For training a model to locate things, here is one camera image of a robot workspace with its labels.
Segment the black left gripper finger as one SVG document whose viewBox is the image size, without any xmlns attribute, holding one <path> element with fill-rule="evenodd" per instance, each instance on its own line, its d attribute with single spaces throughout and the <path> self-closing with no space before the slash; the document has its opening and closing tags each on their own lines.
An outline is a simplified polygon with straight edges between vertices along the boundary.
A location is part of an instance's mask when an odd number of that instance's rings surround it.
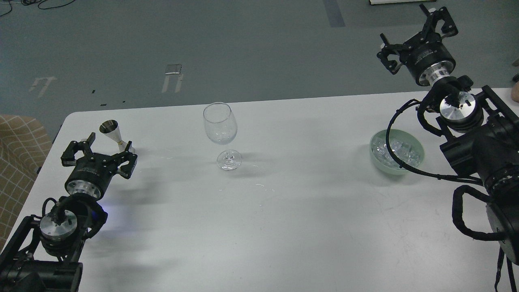
<svg viewBox="0 0 519 292">
<path fill-rule="evenodd" d="M 62 166 L 69 167 L 69 166 L 76 166 L 78 163 L 78 160 L 75 155 L 78 152 L 83 153 L 83 157 L 80 159 L 85 158 L 87 161 L 94 161 L 95 157 L 91 150 L 91 146 L 93 142 L 96 140 L 96 134 L 91 133 L 89 137 L 84 141 L 71 141 L 68 146 L 65 148 L 64 152 L 61 155 L 61 164 Z"/>
<path fill-rule="evenodd" d="M 122 152 L 102 158 L 102 167 L 107 170 L 109 177 L 119 175 L 124 179 L 130 179 L 137 165 L 138 155 L 131 152 L 132 141 L 128 141 Z"/>
</svg>

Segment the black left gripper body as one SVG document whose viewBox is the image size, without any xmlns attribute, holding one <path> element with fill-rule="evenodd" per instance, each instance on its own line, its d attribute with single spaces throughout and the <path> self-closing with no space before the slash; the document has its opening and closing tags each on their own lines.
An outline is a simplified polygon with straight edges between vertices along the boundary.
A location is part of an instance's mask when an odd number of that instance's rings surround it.
<svg viewBox="0 0 519 292">
<path fill-rule="evenodd" d="M 84 193 L 101 200 L 117 169 L 109 157 L 82 157 L 76 161 L 64 188 L 69 195 Z"/>
</svg>

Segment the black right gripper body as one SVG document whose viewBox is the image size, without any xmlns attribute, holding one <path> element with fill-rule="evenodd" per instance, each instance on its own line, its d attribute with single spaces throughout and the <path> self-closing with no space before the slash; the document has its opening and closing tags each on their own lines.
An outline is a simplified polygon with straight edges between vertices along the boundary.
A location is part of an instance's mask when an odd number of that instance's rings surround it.
<svg viewBox="0 0 519 292">
<path fill-rule="evenodd" d="M 452 73 L 456 61 L 443 45 L 438 33 L 422 37 L 420 33 L 405 41 L 407 50 L 401 53 L 401 63 L 406 66 L 419 86 L 431 86 L 430 68 L 444 68 L 448 74 Z"/>
</svg>

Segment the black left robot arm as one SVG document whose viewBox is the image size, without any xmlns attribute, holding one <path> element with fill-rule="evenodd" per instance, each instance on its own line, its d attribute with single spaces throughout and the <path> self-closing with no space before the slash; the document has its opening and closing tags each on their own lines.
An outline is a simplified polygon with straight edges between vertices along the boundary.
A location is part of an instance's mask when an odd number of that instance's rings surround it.
<svg viewBox="0 0 519 292">
<path fill-rule="evenodd" d="M 83 274 L 80 256 L 86 240 L 106 224 L 99 204 L 115 175 L 129 179 L 137 164 L 131 141 L 119 142 L 119 153 L 93 152 L 96 135 L 71 141 L 61 163 L 73 170 L 67 195 L 47 198 L 41 215 L 23 218 L 1 253 L 2 292 L 77 292 Z"/>
</svg>

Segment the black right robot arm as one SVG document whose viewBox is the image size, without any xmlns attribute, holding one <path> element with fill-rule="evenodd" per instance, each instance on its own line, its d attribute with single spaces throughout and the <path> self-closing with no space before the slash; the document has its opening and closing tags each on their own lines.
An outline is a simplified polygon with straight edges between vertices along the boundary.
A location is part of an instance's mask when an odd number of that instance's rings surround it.
<svg viewBox="0 0 519 292">
<path fill-rule="evenodd" d="M 517 292 L 513 266 L 518 264 L 519 249 L 518 116 L 489 86 L 471 94 L 469 76 L 452 75 L 456 61 L 443 40 L 458 35 L 458 28 L 446 7 L 419 7 L 426 16 L 423 28 L 402 44 L 391 44 L 381 34 L 377 57 L 393 75 L 406 67 L 415 83 L 430 91 L 421 101 L 412 99 L 397 109 L 385 140 L 389 142 L 398 116 L 416 106 L 422 128 L 445 137 L 440 150 L 455 174 L 418 170 L 392 151 L 390 155 L 412 173 L 461 183 L 453 192 L 453 224 L 473 240 L 499 243 L 494 285 L 498 286 L 506 266 L 511 290 Z"/>
</svg>

